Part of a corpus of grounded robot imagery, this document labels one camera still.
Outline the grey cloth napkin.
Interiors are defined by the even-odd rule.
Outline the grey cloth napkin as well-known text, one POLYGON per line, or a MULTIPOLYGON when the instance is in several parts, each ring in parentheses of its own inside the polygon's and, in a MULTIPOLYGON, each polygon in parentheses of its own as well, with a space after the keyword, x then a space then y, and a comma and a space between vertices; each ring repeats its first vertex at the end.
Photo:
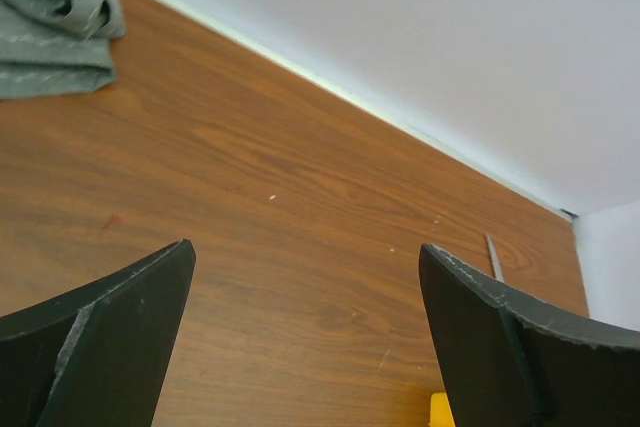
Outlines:
POLYGON ((1 96, 90 93, 116 78, 119 0, 1 0, 1 96))

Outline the green handled steak knife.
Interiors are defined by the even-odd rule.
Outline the green handled steak knife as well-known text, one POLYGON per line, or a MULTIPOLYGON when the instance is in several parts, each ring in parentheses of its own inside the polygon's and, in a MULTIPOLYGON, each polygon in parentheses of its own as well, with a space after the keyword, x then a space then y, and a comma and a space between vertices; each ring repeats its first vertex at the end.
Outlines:
POLYGON ((499 257, 498 257, 498 253, 497 250, 495 248, 494 242, 491 238, 491 236, 486 233, 485 234, 485 240, 486 240, 486 245, 488 248, 488 252, 489 252, 489 258, 490 258, 490 262, 491 262, 491 267, 492 267, 492 271, 493 271, 493 276, 496 280, 503 282, 504 281, 504 275, 502 272, 502 267, 499 261, 499 257))

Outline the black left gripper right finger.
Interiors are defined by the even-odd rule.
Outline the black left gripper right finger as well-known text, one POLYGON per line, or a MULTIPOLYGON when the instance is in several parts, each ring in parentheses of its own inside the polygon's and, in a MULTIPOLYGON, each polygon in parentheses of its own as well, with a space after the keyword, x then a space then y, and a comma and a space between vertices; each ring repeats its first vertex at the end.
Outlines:
POLYGON ((420 287, 458 426, 636 426, 639 334, 500 282, 435 244, 420 287))

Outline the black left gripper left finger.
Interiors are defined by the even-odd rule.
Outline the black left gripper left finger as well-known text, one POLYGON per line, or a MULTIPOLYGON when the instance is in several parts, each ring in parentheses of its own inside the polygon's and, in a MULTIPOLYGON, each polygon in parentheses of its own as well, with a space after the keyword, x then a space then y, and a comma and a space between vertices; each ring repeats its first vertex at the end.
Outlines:
POLYGON ((181 240, 3 316, 2 425, 151 425, 195 262, 181 240))

